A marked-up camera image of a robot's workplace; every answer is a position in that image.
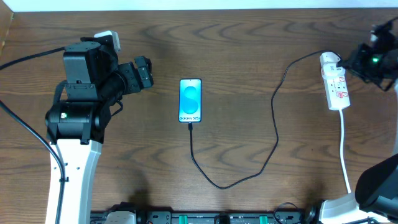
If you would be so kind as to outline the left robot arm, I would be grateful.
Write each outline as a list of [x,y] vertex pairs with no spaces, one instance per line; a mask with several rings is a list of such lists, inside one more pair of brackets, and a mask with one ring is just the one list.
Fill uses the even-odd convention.
[[89,223],[95,170],[110,107],[124,95],[153,86],[152,63],[144,56],[120,64],[118,34],[108,30],[65,48],[66,80],[45,115],[51,160],[46,223]]

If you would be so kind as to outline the blue Samsung Galaxy smartphone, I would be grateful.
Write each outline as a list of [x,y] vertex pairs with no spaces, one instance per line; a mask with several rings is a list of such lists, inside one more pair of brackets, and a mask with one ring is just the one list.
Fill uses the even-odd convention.
[[180,80],[178,121],[180,123],[201,122],[202,81],[200,78]]

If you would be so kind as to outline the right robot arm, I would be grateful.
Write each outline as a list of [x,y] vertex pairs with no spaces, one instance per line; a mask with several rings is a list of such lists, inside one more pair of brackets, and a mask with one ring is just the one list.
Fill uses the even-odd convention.
[[[347,60],[327,50],[320,56],[320,65],[332,111],[341,113],[350,105],[346,72],[377,86],[389,80],[383,91],[397,89],[397,47],[392,45],[361,44]],[[397,223],[397,149],[388,159],[365,170],[355,190],[322,202],[317,215],[320,223]]]

